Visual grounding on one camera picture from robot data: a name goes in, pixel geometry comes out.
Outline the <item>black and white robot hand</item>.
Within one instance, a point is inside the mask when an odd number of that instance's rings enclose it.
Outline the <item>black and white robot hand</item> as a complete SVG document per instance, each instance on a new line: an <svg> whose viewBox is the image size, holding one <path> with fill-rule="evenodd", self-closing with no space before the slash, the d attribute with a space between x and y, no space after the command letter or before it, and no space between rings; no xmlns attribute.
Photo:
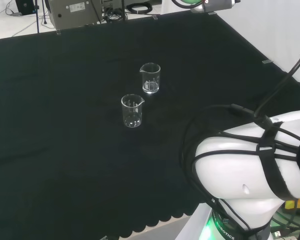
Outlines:
<svg viewBox="0 0 300 240"><path fill-rule="evenodd" d="M172 0L172 2L177 7L193 13L212 13L231 9L241 0Z"/></svg>

